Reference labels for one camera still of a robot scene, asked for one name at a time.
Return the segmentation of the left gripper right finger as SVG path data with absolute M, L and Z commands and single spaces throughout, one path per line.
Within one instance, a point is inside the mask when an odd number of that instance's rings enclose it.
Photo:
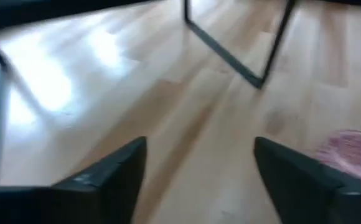
M 361 179 L 264 137 L 254 157 L 282 224 L 361 224 Z

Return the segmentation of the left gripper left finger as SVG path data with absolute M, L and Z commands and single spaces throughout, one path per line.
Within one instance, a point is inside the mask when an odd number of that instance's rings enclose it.
M 130 224 L 144 179 L 140 136 L 51 186 L 0 187 L 0 224 Z

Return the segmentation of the pink patterned candle holder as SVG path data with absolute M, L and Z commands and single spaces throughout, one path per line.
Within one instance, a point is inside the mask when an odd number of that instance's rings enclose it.
M 361 131 L 341 129 L 331 133 L 317 146 L 314 158 L 361 179 Z

